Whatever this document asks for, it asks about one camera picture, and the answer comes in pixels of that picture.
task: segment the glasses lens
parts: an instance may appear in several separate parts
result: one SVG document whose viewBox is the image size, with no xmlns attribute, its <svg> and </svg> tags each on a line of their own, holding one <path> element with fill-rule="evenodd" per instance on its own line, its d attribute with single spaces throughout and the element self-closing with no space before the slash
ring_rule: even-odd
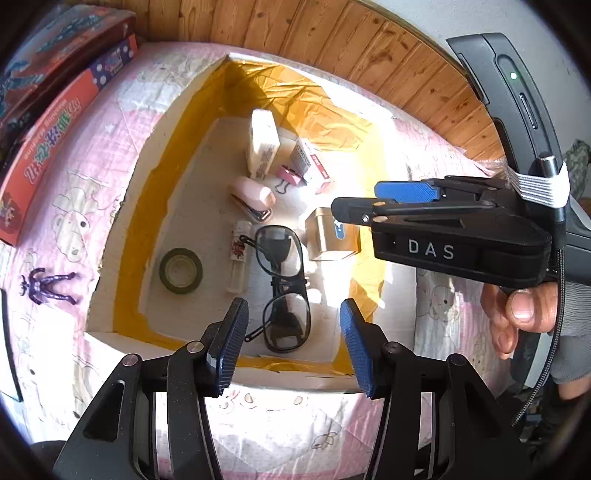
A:
<svg viewBox="0 0 591 480">
<path fill-rule="evenodd" d="M 309 306 L 304 297 L 288 293 L 270 302 L 263 311 L 267 344 L 276 350 L 290 350 L 306 341 Z"/>
<path fill-rule="evenodd" d="M 282 226 L 267 226 L 256 233 L 256 258 L 271 275 L 295 277 L 301 270 L 299 240 Z"/>
</svg>

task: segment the white box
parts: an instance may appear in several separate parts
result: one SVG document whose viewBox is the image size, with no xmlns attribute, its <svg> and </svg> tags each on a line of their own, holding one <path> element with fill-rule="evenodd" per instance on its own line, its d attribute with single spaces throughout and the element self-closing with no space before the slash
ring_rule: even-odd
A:
<svg viewBox="0 0 591 480">
<path fill-rule="evenodd" d="M 269 110 L 252 111 L 250 139 L 246 160 L 252 179 L 263 180 L 279 149 L 279 135 Z"/>
<path fill-rule="evenodd" d="M 300 175 L 314 193 L 322 193 L 332 182 L 320 162 L 317 150 L 306 138 L 298 138 L 291 152 L 291 162 L 295 172 Z"/>
</svg>

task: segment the black glasses frame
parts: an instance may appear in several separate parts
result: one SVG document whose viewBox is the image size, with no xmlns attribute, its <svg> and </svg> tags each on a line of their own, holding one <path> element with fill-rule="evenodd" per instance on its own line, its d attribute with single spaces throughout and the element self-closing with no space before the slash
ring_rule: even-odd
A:
<svg viewBox="0 0 591 480">
<path fill-rule="evenodd" d="M 266 273 L 268 273 L 271 276 L 271 287 L 272 287 L 273 297 L 271 298 L 271 300 L 269 300 L 267 302 L 267 304 L 265 305 L 265 308 L 263 309 L 261 325 L 259 327 L 255 328 L 250 333 L 248 333 L 244 337 L 244 341 L 247 343 L 251 342 L 256 337 L 258 337 L 260 334 L 264 333 L 263 337 L 265 339 L 265 344 L 270 351 L 272 351 L 274 353 L 287 353 L 287 352 L 291 352 L 291 351 L 301 347 L 303 345 L 303 343 L 310 336 L 310 327 L 311 327 L 310 302 L 308 301 L 308 294 L 306 292 L 306 278 L 304 276 L 304 254 L 303 254 L 303 251 L 301 248 L 300 239 L 298 238 L 298 236 L 296 235 L 296 233 L 292 229 L 290 229 L 286 226 L 283 226 L 283 225 L 265 225 L 264 227 L 261 227 L 257 230 L 254 239 L 252 239 L 246 235 L 241 235 L 239 239 L 242 243 L 249 245 L 250 247 L 253 247 L 257 252 L 261 252 L 263 255 L 265 255 L 264 247 L 262 247 L 259 239 L 261 238 L 261 236 L 265 233 L 265 231 L 267 229 L 271 229 L 271 228 L 273 228 L 273 229 L 281 228 L 281 229 L 285 230 L 286 233 L 288 233 L 293 238 L 293 240 L 295 242 L 295 246 L 298 251 L 298 255 L 300 257 L 300 269 L 299 269 L 298 273 L 295 275 L 281 275 L 281 274 L 277 273 L 277 272 L 281 271 L 280 265 L 276 265 L 276 271 L 271 271 L 265 265 L 263 265 L 261 263 L 261 260 L 259 259 L 259 255 L 258 254 L 256 255 L 256 261 L 258 262 L 259 266 Z M 269 263 L 271 263 L 272 256 L 266 255 L 265 257 L 269 261 Z M 265 321 L 265 318 L 267 317 L 267 310 L 274 304 L 274 302 L 276 302 L 280 298 L 285 297 L 285 296 L 292 294 L 292 293 L 300 295 L 306 302 L 306 327 L 303 332 L 304 335 L 301 337 L 301 339 L 298 341 L 298 343 L 295 346 L 286 347 L 286 348 L 277 348 L 276 346 L 271 344 L 271 342 L 268 340 L 268 337 L 267 337 L 266 325 L 273 322 L 273 319 L 269 319 L 268 321 Z"/>
</svg>

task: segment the finger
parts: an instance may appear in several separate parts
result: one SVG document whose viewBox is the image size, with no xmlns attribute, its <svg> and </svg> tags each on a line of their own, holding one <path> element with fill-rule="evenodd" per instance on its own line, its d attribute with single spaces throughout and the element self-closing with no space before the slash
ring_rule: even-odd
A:
<svg viewBox="0 0 591 480">
<path fill-rule="evenodd" d="M 506 355 L 509 355 L 515 350 L 519 339 L 519 333 L 517 328 L 513 325 L 509 325 L 505 329 L 500 329 L 491 322 L 491 337 L 492 345 L 495 348 L 497 355 L 501 358 L 506 358 Z"/>
<path fill-rule="evenodd" d="M 558 288 L 554 282 L 511 294 L 505 308 L 509 321 L 526 332 L 549 332 L 556 322 Z"/>
<path fill-rule="evenodd" d="M 482 287 L 480 295 L 480 305 L 486 316 L 498 328 L 505 329 L 509 326 L 509 320 L 505 317 L 505 305 L 507 295 L 505 295 L 496 285 L 485 284 Z"/>
</svg>

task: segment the yellow lining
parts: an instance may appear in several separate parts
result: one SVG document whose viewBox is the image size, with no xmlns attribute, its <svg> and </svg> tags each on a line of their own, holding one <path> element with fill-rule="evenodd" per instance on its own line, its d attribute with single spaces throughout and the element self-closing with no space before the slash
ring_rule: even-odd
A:
<svg viewBox="0 0 591 480">
<path fill-rule="evenodd" d="M 373 196 L 378 180 L 386 178 L 384 148 L 378 129 L 354 113 L 334 105 L 324 90 L 282 65 L 225 60 L 196 92 L 183 112 L 158 166 L 150 172 L 133 212 L 121 258 L 113 307 L 113 329 L 170 350 L 184 342 L 150 329 L 138 311 L 146 265 L 154 253 L 167 203 L 197 147 L 213 121 L 221 116 L 247 118 L 255 108 L 273 112 L 275 123 L 325 150 L 357 150 L 363 164 L 357 177 Z M 153 135 L 158 135 L 156 126 Z M 138 159 L 141 165 L 142 152 Z M 384 279 L 384 262 L 374 258 L 371 234 L 362 229 L 362 251 L 356 256 L 349 294 L 371 321 Z M 344 341 L 333 362 L 293 361 L 277 357 L 240 357 L 238 367 L 317 374 L 353 373 Z"/>
</svg>

